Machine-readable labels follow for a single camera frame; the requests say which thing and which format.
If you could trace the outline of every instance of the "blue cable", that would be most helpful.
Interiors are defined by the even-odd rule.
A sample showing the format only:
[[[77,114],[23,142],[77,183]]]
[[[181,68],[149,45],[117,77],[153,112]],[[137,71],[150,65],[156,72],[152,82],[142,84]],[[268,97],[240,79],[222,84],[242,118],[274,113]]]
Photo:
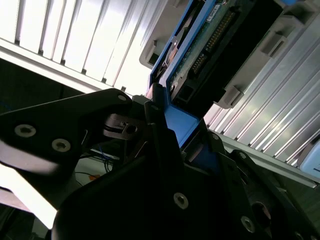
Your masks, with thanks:
[[[99,147],[99,150],[100,150],[100,152],[101,152],[101,154],[102,154],[102,156],[103,156],[103,158],[104,158],[104,169],[105,169],[105,172],[106,172],[106,173],[109,173],[110,170],[109,170],[108,160],[111,160],[112,158],[111,158],[111,157],[108,157],[108,156],[106,156],[106,155],[104,154],[104,152],[102,151],[102,148],[101,148],[100,145],[98,145],[98,147]]]
[[[0,101],[0,105],[3,106],[5,109],[12,111],[12,108],[9,107],[9,105],[7,105],[6,103],[4,103],[3,101]]]
[[[99,149],[100,149],[100,152],[101,152],[102,156],[103,156],[106,160],[111,160],[111,159],[112,159],[111,157],[108,157],[108,156],[106,156],[106,155],[104,154],[104,152],[102,151],[102,148],[101,148],[100,145],[99,145]]]

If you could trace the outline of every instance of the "black metal bracket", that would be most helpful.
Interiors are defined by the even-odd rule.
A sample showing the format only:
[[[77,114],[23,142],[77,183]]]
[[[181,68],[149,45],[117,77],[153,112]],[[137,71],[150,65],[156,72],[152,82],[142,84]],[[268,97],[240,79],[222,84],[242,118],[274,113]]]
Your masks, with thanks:
[[[145,125],[144,121],[113,113],[104,123],[103,135],[114,139],[132,140],[143,132]]]
[[[225,152],[215,133],[200,128],[185,148],[192,165],[219,181],[224,215],[244,239],[310,239],[318,233],[243,151]]]
[[[132,104],[122,91],[107,89],[5,113],[0,116],[0,162],[37,175],[69,176],[82,152],[107,141],[106,136],[131,139],[139,133],[129,134],[128,126],[140,128],[142,121],[123,117]],[[127,127],[103,130],[115,116]]]
[[[52,229],[54,239],[101,238],[105,234],[102,225],[108,226],[109,238],[118,239],[210,235],[210,228],[205,227],[203,232],[192,228],[201,223],[209,226],[209,175],[184,165],[176,135],[168,129],[163,110],[151,101],[144,104],[144,110],[146,127],[132,159],[65,201]],[[82,220],[95,212],[108,217],[84,226]]]

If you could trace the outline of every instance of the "black cable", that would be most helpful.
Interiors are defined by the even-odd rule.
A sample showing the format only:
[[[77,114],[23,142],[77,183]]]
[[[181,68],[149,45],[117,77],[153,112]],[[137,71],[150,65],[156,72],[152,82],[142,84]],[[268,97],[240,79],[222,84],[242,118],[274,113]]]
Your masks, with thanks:
[[[100,155],[100,156],[92,156],[91,158],[94,158],[96,160],[100,160],[102,162],[105,162],[105,159]],[[114,160],[113,159],[109,159],[109,160],[106,160],[109,164],[114,164]]]
[[[91,177],[97,179],[96,176],[94,176],[94,175],[92,175],[92,174],[90,174],[90,173],[87,173],[87,172],[83,172],[83,171],[76,171],[75,174],[86,174],[86,175],[88,175],[88,176],[91,176]]]
[[[105,173],[109,173],[111,172],[111,170],[109,169],[109,161],[112,159],[111,157],[108,157],[104,154],[104,152],[102,151],[102,148],[100,145],[99,146],[99,150],[104,158],[104,169],[105,169]]]
[[[77,182],[81,187],[83,187],[83,185],[82,185],[80,182],[78,182],[77,180],[76,180],[76,182]]]
[[[79,159],[92,158],[92,157],[95,157],[95,156],[96,156],[95,154],[83,155]]]
[[[107,160],[101,157],[101,161],[103,162],[104,170],[105,170],[105,173],[107,174],[109,172],[109,168],[107,167],[107,164],[108,164]]]

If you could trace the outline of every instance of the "bolt head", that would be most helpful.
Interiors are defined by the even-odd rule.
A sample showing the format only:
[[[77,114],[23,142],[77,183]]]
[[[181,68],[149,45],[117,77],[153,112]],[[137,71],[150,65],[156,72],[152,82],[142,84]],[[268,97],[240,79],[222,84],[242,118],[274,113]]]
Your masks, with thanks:
[[[253,234],[256,231],[254,223],[247,216],[241,217],[241,223],[249,233]]]
[[[182,210],[186,209],[189,206],[187,197],[183,195],[181,192],[176,192],[173,195],[173,201]]]
[[[239,156],[240,156],[240,158],[242,158],[242,159],[245,159],[245,158],[246,158],[246,155],[245,155],[243,152],[239,152]]]
[[[217,134],[215,134],[215,133],[212,133],[212,137],[213,137],[213,139],[215,139],[215,140],[219,140],[219,137],[218,137]]]
[[[120,94],[118,95],[118,99],[120,99],[122,101],[126,101],[127,100],[125,96],[122,96]]]
[[[15,134],[22,138],[30,138],[34,136],[37,130],[29,124],[20,124],[14,128]]]
[[[52,141],[52,148],[60,153],[68,152],[71,149],[71,144],[68,140],[58,138]]]

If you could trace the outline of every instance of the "corrugated metal panel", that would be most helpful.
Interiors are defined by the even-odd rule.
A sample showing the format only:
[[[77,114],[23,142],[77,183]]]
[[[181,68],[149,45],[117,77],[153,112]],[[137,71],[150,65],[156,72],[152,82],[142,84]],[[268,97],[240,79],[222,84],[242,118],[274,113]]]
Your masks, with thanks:
[[[269,60],[232,109],[213,105],[209,128],[295,165],[320,134],[320,15],[297,28],[287,47]]]
[[[43,65],[54,66],[48,60],[56,62],[62,67],[54,68],[62,75],[59,82],[80,73],[83,76],[77,80],[92,83],[93,90],[94,81],[99,81],[106,85],[100,89],[125,87],[130,95],[145,94],[151,70],[140,64],[139,57],[167,2],[0,0],[0,20],[5,23],[0,25],[0,47],[19,54],[20,59],[14,61],[7,51],[2,51],[7,54],[2,57],[32,71],[32,61],[43,69]],[[84,89],[70,83],[66,84]]]

